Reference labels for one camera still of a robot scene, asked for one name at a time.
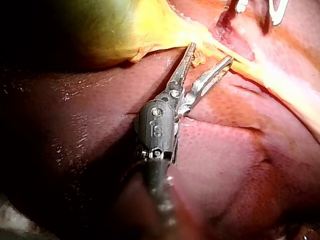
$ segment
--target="metallic instrument tip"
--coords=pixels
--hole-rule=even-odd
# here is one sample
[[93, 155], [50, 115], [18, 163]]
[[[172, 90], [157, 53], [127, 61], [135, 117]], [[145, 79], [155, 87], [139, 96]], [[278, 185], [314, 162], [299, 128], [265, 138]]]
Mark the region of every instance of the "metallic instrument tip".
[[180, 64], [174, 71], [169, 82], [177, 82], [181, 87], [183, 86], [191, 63], [193, 62], [193, 60], [195, 60], [195, 51], [196, 44], [194, 42], [191, 42], [187, 47]]
[[195, 80], [191, 91], [186, 94], [178, 110], [179, 116], [184, 117], [198, 104], [206, 93], [227, 74], [232, 62], [233, 57], [228, 55]]

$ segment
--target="surgical grasper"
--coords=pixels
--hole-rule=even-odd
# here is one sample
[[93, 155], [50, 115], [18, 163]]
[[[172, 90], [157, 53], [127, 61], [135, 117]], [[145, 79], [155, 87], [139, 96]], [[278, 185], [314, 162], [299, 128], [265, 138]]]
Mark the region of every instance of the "surgical grasper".
[[196, 44], [192, 42], [164, 91], [143, 106], [134, 123], [137, 132], [135, 155], [143, 162], [144, 184], [155, 203], [163, 236], [174, 234], [178, 226], [175, 206], [169, 193], [168, 167], [177, 163], [180, 122], [226, 75], [233, 62], [231, 56], [223, 58], [203, 73], [185, 95], [183, 84], [195, 59], [195, 50]]

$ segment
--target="yellow fat tissue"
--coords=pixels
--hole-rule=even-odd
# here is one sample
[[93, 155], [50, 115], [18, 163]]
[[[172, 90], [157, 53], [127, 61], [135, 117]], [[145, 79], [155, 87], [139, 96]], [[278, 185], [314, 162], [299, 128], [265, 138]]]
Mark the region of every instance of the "yellow fat tissue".
[[193, 65], [206, 58], [234, 58], [231, 69], [262, 85], [277, 96], [308, 127], [320, 143], [320, 96], [306, 97], [308, 87], [292, 82], [287, 74], [266, 64], [254, 51], [249, 61], [212, 37], [208, 28], [177, 13], [167, 0], [51, 0], [62, 27], [71, 34], [77, 49], [91, 64], [115, 66], [137, 63], [147, 53], [196, 43]]

